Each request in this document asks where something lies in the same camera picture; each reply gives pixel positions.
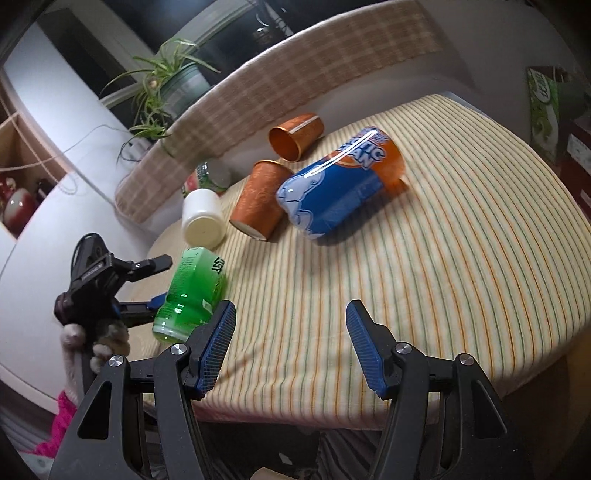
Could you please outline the left hand in glove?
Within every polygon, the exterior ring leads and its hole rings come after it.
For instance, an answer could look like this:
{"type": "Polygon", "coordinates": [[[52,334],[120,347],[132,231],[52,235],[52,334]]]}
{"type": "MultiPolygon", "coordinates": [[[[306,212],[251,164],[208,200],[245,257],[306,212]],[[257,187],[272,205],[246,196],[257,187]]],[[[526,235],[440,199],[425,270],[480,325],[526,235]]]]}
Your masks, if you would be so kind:
{"type": "MultiPolygon", "coordinates": [[[[83,398],[82,376],[76,367],[76,358],[82,352],[86,339],[85,330],[78,324],[65,325],[60,334],[63,365],[66,375],[64,392],[66,397],[75,405],[83,398]]],[[[102,366],[113,356],[128,356],[130,353],[128,329],[115,323],[108,326],[106,333],[97,339],[92,346],[90,369],[98,374],[102,366]]]]}

